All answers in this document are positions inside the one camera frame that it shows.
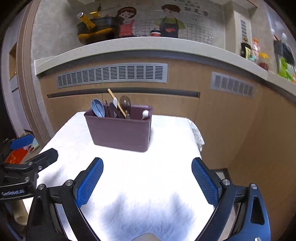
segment bolt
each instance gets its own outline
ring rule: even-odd
[[[253,189],[257,189],[258,187],[257,187],[256,184],[252,183],[252,184],[251,184],[251,188],[253,188]]]
[[[72,180],[67,180],[65,182],[66,186],[71,186],[73,184],[73,181]]]
[[[38,185],[38,189],[39,189],[39,190],[42,190],[43,188],[44,188],[44,184],[39,184],[39,185]]]
[[[223,179],[222,182],[226,186],[228,186],[230,184],[230,181],[228,179]]]

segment white table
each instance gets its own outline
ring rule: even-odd
[[[153,115],[149,149],[139,153],[94,145],[83,114],[43,148],[56,149],[59,157],[39,172],[37,185],[62,185],[100,157],[103,174],[81,210],[102,241],[131,241],[147,232],[161,241],[195,240],[214,210],[191,171],[203,144],[197,127],[186,118]],[[31,203],[24,199],[27,211]],[[57,208],[68,238],[77,240]]]

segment purple plastic bin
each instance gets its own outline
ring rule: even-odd
[[[143,110],[149,111],[147,120],[142,120]],[[130,119],[97,117],[92,110],[84,116],[95,145],[144,152],[148,150],[152,114],[151,106],[132,105]]]

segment countertop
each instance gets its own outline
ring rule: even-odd
[[[114,52],[133,50],[168,51],[203,56],[244,69],[269,83],[296,96],[296,84],[272,72],[268,72],[255,63],[227,50],[196,41],[166,37],[134,37],[102,41],[85,45],[58,56],[35,60],[35,74],[41,74],[56,66],[81,58]]]

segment ventilation grille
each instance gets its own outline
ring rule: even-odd
[[[57,87],[109,82],[157,82],[166,83],[168,64],[124,63],[96,66],[57,77]]]
[[[247,38],[247,25],[246,22],[241,20],[242,38]]]
[[[253,97],[254,94],[254,85],[216,72],[212,73],[211,89],[247,97]]]

